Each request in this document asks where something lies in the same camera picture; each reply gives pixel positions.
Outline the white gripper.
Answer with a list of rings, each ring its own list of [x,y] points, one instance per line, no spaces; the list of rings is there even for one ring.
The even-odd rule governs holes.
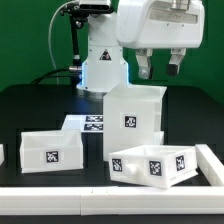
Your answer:
[[[152,78],[152,49],[172,48],[166,72],[169,76],[176,76],[186,54],[185,48],[198,48],[202,42],[205,18],[202,1],[190,0],[185,9],[175,6],[175,2],[119,1],[116,38],[121,46],[137,49],[138,76],[141,79]]]

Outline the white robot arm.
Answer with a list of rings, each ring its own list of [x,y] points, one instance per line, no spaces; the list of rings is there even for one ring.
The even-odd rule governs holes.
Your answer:
[[[79,92],[101,98],[118,84],[128,82],[125,48],[136,52],[141,79],[153,74],[150,61],[155,49],[169,49],[166,73],[175,76],[186,50],[200,46],[205,11],[201,0],[80,0],[87,14],[88,56],[82,64]]]

